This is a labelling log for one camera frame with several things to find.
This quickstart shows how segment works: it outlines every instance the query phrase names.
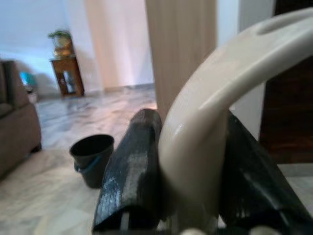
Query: side table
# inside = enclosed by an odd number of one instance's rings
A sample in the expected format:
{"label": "side table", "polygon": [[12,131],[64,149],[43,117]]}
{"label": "side table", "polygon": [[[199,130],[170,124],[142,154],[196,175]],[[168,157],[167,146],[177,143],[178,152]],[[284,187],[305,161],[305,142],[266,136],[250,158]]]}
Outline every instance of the side table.
{"label": "side table", "polygon": [[84,85],[75,56],[50,60],[62,97],[83,96]]}

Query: floor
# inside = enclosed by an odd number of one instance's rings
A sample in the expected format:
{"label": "floor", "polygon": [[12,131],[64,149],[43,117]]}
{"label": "floor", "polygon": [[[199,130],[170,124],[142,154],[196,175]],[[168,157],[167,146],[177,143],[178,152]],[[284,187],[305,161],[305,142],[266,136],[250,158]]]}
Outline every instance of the floor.
{"label": "floor", "polygon": [[[98,133],[113,135],[116,147],[141,108],[156,108],[153,89],[39,102],[43,151],[0,182],[0,235],[90,234],[99,190],[85,186],[68,149]],[[280,167],[313,214],[313,164]]]}

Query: dark wooden cabinet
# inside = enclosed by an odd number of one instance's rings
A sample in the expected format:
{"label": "dark wooden cabinet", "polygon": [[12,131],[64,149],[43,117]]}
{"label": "dark wooden cabinet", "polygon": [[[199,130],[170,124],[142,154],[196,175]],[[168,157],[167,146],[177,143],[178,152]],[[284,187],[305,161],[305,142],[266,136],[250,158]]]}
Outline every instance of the dark wooden cabinet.
{"label": "dark wooden cabinet", "polygon": [[[312,6],[277,0],[275,14]],[[277,163],[313,162],[313,57],[267,82],[260,143]]]}
{"label": "dark wooden cabinet", "polygon": [[80,76],[79,67],[75,57],[66,57],[51,60],[62,97],[83,96],[84,85]]}

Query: wooden door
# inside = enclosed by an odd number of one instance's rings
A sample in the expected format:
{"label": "wooden door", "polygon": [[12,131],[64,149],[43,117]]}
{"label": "wooden door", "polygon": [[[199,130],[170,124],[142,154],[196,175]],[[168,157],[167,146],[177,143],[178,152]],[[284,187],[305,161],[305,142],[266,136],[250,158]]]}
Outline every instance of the wooden door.
{"label": "wooden door", "polygon": [[[277,0],[275,14],[312,6]],[[313,57],[267,82],[260,142],[277,163],[313,162]]]}

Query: black bucket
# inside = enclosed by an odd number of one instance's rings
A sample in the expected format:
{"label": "black bucket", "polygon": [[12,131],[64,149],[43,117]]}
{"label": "black bucket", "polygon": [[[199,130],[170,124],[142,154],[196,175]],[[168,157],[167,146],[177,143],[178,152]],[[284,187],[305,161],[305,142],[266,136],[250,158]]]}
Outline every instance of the black bucket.
{"label": "black bucket", "polygon": [[70,148],[74,168],[81,173],[90,188],[100,188],[102,178],[114,150],[114,138],[110,135],[86,137]]}

